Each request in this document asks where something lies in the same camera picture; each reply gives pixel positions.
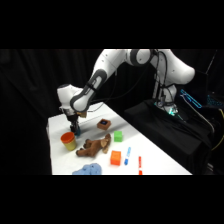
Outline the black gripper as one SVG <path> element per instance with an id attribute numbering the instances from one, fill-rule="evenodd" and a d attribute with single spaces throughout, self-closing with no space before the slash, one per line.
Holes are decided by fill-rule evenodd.
<path id="1" fill-rule="evenodd" d="M 79 117 L 80 117 L 80 114 L 77 114 L 77 113 L 75 113 L 73 115 L 69 115 L 67 117 L 67 120 L 71 122 L 71 125 L 70 125 L 71 132 L 75 133 L 75 127 L 74 126 L 76 126 L 76 134 L 80 133 L 80 126 L 77 125 Z"/>

